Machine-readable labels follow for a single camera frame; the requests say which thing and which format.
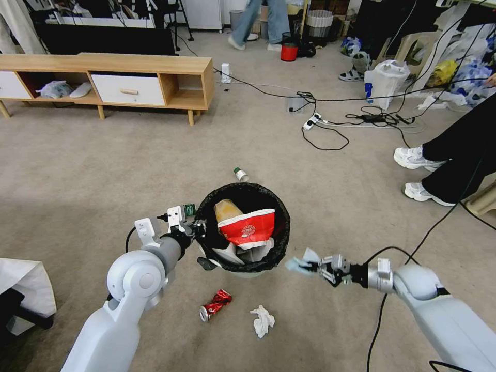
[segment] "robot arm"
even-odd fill
[[[62,372],[129,370],[140,341],[141,315],[160,301],[177,261],[194,237],[205,233],[203,221],[186,224],[183,207],[169,208],[167,216],[168,233],[161,237],[158,220],[134,223],[142,248],[123,254],[110,267],[109,299],[84,323]]]
[[[463,301],[454,298],[436,274],[408,264],[394,272],[390,261],[354,265],[342,255],[320,259],[307,249],[302,260],[286,263],[289,270],[317,273],[333,287],[359,283],[383,293],[395,293],[411,310],[422,333],[441,359],[474,372],[496,371],[496,334]]]

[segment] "jeans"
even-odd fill
[[[289,32],[288,8],[285,0],[268,0],[267,21],[269,43],[277,44],[283,40],[283,33]],[[241,15],[238,27],[232,32],[232,38],[238,45],[244,45],[255,22],[262,0],[250,0]]]
[[[446,161],[422,180],[430,194],[444,202],[456,203],[475,193],[484,177],[496,172],[495,104],[496,94],[422,145],[422,155],[427,160]]]

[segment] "beige carpet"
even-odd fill
[[[240,79],[309,90],[319,98],[363,96],[363,84],[337,79],[349,68],[339,43],[314,58],[285,63],[263,41],[239,52],[228,46],[227,34],[194,37],[191,48],[214,57],[218,68],[231,63]],[[181,46],[181,53],[189,55]],[[407,100],[404,116],[417,113],[419,102]],[[319,103],[318,111],[344,121],[362,104]],[[301,256],[307,246],[321,255],[341,252],[355,262],[387,245],[412,251],[447,211],[402,194],[405,182],[419,181],[427,171],[407,170],[393,161],[394,148],[402,146],[398,131],[342,128],[349,146],[319,151],[301,137],[309,111],[287,114],[284,99],[245,85],[216,84],[211,109],[193,128],[186,114],[176,111],[106,108],[108,117],[100,121],[90,106],[7,105],[13,117],[0,122],[0,256],[43,261],[58,312],[51,329],[34,328],[2,351],[1,371],[60,370],[84,321],[107,296],[107,270],[124,252],[133,221],[177,204],[198,205],[213,189],[236,180],[236,166],[274,191],[289,210],[288,258]],[[418,120],[426,130],[406,135],[407,141],[419,145],[460,116],[428,112]],[[343,143],[318,128],[308,137],[321,147]],[[496,223],[493,213],[484,218]],[[457,208],[417,258],[496,329],[494,238],[494,231]],[[139,248],[136,236],[131,248]],[[284,265],[252,280],[221,269],[205,272],[196,263],[198,255],[193,244],[165,298],[143,315],[132,371],[365,369],[381,294],[358,285],[334,289],[318,278],[290,273]],[[393,267],[405,259],[397,252],[383,256]],[[232,293],[232,304],[210,323],[201,323],[198,307],[220,288]],[[276,320],[262,340],[249,314],[259,304]],[[427,361],[436,357],[406,306],[389,298],[371,370],[425,371]]]

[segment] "shoe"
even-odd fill
[[[343,72],[338,76],[339,80],[343,81],[363,81],[363,74],[358,72],[355,66],[347,72]]]
[[[70,98],[81,98],[89,93],[91,90],[91,83],[85,82],[77,87],[70,95]]]
[[[267,50],[271,52],[280,52],[282,48],[281,44],[267,44]]]
[[[394,150],[393,159],[396,163],[402,167],[408,169],[417,169],[420,167],[426,168],[428,171],[434,172],[441,165],[446,163],[445,161],[436,162],[432,160],[427,160],[422,155],[422,146],[414,148],[398,147]]]
[[[233,36],[232,36],[232,35],[231,35],[231,36],[229,36],[229,39],[227,39],[227,42],[228,42],[229,44],[231,44],[231,46],[232,46],[233,48],[237,49],[237,50],[244,50],[244,49],[246,48],[246,45],[245,45],[245,44],[243,44],[243,45],[238,45],[238,44],[234,41],[234,39],[233,39]]]
[[[420,182],[410,182],[410,183],[405,183],[405,188],[403,189],[404,194],[411,198],[416,200],[417,202],[425,202],[429,199],[434,200],[437,204],[440,204],[445,207],[452,207],[455,205],[454,203],[446,203],[445,201],[442,201],[440,198],[430,194]]]

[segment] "white sneaker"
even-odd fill
[[[281,44],[267,44],[267,50],[271,52],[280,52],[282,48]]]
[[[244,50],[244,49],[246,48],[246,45],[245,45],[245,44],[243,44],[243,45],[238,45],[238,44],[234,41],[234,39],[233,39],[233,36],[232,36],[232,35],[231,35],[231,36],[229,36],[229,39],[227,39],[227,42],[228,42],[229,44],[231,44],[231,46],[232,46],[233,48],[237,49],[237,50]]]
[[[440,198],[430,194],[420,182],[410,182],[405,183],[405,189],[403,190],[405,195],[411,199],[416,200],[417,202],[425,202],[429,199],[434,200],[436,203],[445,206],[452,207],[455,205],[454,203],[446,203],[442,201]]]
[[[446,163],[444,161],[436,162],[427,160],[422,155],[422,146],[414,147],[411,149],[406,147],[398,147],[396,150],[394,150],[393,159],[402,167],[408,169],[417,169],[420,167],[424,167],[431,172],[434,172],[437,168]]]

